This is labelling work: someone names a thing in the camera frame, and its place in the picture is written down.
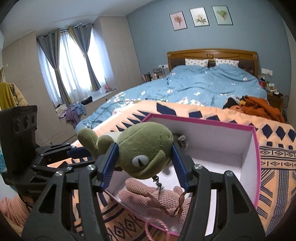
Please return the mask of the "green leaf framed picture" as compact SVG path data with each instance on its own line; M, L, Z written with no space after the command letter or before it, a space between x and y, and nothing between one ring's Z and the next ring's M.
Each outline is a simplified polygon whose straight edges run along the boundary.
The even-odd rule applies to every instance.
M232 26L233 22L227 6L212 6L217 25Z

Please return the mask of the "green frog plush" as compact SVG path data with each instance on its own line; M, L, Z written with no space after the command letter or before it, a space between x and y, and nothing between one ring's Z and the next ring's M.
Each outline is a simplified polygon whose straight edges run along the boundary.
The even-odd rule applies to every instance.
M111 144L118 144L116 166L136 179L152 178L162 172L171 161L174 142L172 132L154 122L137 123L123 132L100 136L94 130L84 128L77 137L95 159L106 154Z

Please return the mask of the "pink satin drawstring pouch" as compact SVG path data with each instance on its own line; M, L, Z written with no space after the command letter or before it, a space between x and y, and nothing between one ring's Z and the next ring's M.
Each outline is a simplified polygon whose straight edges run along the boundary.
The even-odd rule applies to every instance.
M150 229L149 229L150 226L154 227L157 230L164 232L166 234L165 240L167 240L167 241L171 240L171 233L170 233L168 226L162 220L160 220L158 218L151 218L151 219L147 220L144 225L145 234L150 241L154 241L153 235L150 233Z

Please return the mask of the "left floral pillow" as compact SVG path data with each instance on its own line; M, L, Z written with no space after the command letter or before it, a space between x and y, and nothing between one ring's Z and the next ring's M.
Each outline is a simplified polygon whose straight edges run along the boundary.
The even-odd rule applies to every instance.
M208 63L209 63L208 59L189 59L189 58L185 58L185 65L188 65L188 66L208 67Z

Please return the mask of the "pink cardboard storage box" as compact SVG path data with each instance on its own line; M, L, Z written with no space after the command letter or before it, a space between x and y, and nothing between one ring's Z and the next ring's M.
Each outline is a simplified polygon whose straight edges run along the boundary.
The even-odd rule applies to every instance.
M210 172L231 171L243 186L255 209L259 198L260 155L253 126L216 120L150 114L145 121L160 123L173 133L186 136L189 147L182 152ZM180 186L173 163L159 174L165 189ZM173 238L179 240L183 225L172 217L163 218Z

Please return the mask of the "right floral pillow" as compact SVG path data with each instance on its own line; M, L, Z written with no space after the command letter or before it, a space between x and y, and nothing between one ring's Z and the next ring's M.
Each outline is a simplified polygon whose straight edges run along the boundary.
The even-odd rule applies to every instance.
M215 61L216 66L222 65L222 64L227 64L227 65L239 67L239 60L215 58L214 61Z

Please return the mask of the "wooden headboard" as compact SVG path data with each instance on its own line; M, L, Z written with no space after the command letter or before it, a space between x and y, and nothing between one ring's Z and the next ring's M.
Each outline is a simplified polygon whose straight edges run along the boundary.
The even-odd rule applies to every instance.
M239 61L239 68L258 77L258 54L255 51L236 49L191 49L167 53L169 71L179 65L185 65L185 59L208 59L208 66L213 67L215 58Z

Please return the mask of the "blue floral duvet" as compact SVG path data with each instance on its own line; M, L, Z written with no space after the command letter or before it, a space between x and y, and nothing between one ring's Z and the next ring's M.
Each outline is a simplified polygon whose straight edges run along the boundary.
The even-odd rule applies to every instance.
M136 101L152 100L222 108L229 97L267 98L259 80L247 71L228 64L215 67L180 65L166 77L117 93L92 115L81 120L75 132L95 128L113 114Z

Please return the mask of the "white flower framed picture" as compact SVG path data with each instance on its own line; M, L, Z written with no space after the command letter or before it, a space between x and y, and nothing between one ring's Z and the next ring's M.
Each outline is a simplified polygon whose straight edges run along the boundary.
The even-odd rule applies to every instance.
M195 27L204 27L209 25L204 7L190 9L190 13Z

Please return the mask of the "orange patterned blanket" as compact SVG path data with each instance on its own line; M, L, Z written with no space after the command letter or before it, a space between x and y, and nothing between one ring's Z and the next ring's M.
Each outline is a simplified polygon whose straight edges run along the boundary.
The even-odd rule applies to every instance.
M143 100L94 131L122 132L152 121L186 136L192 160L211 172L232 171L253 202L267 235L295 196L295 130L291 125L230 109Z

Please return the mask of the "pink flower framed picture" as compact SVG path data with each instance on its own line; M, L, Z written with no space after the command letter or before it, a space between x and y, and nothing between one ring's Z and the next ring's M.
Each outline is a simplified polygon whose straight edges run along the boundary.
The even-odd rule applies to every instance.
M170 14L171 24L174 31L187 29L187 23L182 11Z

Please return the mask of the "brown knitted monkey plush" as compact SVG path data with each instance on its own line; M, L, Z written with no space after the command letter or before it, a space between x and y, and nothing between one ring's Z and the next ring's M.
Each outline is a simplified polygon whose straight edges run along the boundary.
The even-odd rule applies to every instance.
M188 148L188 142L186 140L186 136L185 135L181 135L179 133L174 133L173 134L173 139L174 139L174 143L177 143L180 147L181 150L185 150Z

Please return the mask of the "pink knitted bear plush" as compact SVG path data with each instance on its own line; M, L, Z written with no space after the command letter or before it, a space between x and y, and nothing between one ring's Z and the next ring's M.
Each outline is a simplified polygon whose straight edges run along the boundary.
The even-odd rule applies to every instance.
M149 187L142 182L128 178L125 181L125 190L118 193L119 199L124 203L139 204L147 208L147 215L153 218L172 217L180 225L185 223L191 198L186 198L186 192L175 186L173 190L159 190Z

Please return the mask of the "mustard yellow garment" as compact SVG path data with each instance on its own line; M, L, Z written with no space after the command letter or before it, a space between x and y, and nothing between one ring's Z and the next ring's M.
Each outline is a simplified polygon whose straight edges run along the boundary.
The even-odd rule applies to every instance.
M29 105L14 83L1 82L0 91L1 110Z

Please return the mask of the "orange brown garment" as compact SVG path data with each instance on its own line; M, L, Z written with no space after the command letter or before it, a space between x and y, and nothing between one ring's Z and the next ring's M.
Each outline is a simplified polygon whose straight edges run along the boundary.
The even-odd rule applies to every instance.
M285 123L285 119L280 110L272 107L267 100L253 96L229 97L223 109L231 109L247 115L254 115L272 121Z

